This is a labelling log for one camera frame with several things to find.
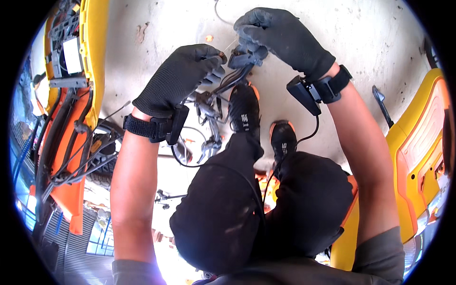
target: black wrist strap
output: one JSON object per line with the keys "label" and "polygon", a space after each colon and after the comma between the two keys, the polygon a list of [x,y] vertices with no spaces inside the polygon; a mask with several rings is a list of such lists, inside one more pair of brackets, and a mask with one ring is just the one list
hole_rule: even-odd
{"label": "black wrist strap", "polygon": [[124,130],[135,135],[149,138],[150,142],[161,142],[166,135],[172,131],[172,120],[170,118],[152,118],[146,122],[133,117],[131,114],[124,117]]}
{"label": "black wrist strap", "polygon": [[339,100],[341,98],[340,92],[348,85],[350,79],[352,79],[351,74],[345,66],[340,65],[340,68],[340,71],[333,78],[328,76],[313,83],[321,100],[325,104]]}

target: shoe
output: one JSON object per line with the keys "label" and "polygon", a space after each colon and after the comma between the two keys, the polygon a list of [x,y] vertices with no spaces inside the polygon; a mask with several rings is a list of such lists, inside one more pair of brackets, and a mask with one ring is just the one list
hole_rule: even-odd
{"label": "shoe", "polygon": [[228,116],[235,133],[251,132],[259,139],[258,90],[253,85],[240,84],[229,97]]}
{"label": "shoe", "polygon": [[279,163],[285,155],[296,152],[295,128],[287,120],[278,120],[272,123],[269,137],[274,150],[275,163]]}

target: hand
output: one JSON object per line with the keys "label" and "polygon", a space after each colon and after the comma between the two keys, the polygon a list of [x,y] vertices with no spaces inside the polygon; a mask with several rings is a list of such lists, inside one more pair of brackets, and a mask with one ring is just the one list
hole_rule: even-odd
{"label": "hand", "polygon": [[226,56],[218,49],[197,44],[176,49],[158,68],[133,105],[144,114],[167,118],[199,85],[220,82]]}
{"label": "hand", "polygon": [[322,77],[336,60],[286,10],[255,8],[236,21],[234,30],[239,34],[240,45],[252,52],[265,46],[294,70],[303,72],[309,82]]}

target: gray sleeve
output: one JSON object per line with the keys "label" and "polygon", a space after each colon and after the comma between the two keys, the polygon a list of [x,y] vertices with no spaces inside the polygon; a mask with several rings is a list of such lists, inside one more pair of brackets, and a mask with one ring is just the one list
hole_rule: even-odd
{"label": "gray sleeve", "polygon": [[404,279],[404,259],[400,227],[395,227],[356,248],[352,272],[374,275],[391,284],[401,284]]}
{"label": "gray sleeve", "polygon": [[115,260],[113,262],[114,285],[165,285],[157,265],[135,260]]}

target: black work glove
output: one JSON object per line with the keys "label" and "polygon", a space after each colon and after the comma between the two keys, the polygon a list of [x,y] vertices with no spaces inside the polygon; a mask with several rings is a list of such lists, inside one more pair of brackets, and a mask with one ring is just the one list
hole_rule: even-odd
{"label": "black work glove", "polygon": [[309,82],[322,77],[336,60],[286,10],[255,8],[236,21],[234,30],[239,34],[240,45],[253,52],[265,46],[294,70],[303,72]]}
{"label": "black work glove", "polygon": [[167,118],[200,85],[220,82],[227,62],[218,49],[198,44],[176,49],[155,72],[143,92],[133,100],[139,111]]}

